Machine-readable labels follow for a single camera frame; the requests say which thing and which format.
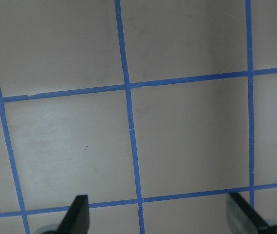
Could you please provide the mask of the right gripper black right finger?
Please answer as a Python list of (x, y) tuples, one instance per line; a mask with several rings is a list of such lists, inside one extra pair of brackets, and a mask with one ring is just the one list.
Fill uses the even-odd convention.
[(270, 229), (239, 193), (227, 194), (226, 221), (232, 234), (268, 234)]

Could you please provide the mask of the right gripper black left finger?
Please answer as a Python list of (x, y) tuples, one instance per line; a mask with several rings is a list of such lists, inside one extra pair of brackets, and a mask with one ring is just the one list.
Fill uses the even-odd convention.
[(57, 234), (87, 234), (90, 211), (87, 195), (77, 195), (58, 226)]

